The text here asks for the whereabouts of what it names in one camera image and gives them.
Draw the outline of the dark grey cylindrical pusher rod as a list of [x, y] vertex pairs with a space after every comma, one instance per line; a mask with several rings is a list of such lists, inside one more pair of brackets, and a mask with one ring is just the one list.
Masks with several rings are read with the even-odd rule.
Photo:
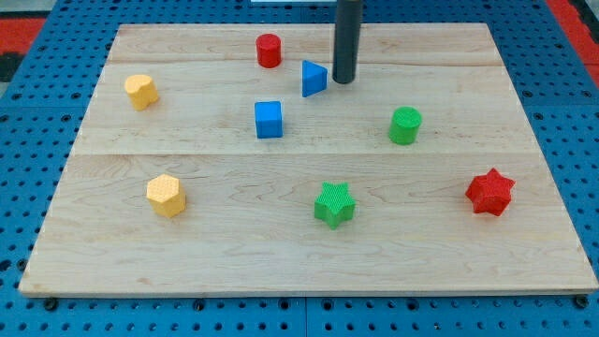
[[338, 0], [334, 26], [332, 78], [340, 84], [356, 77], [363, 4], [361, 0]]

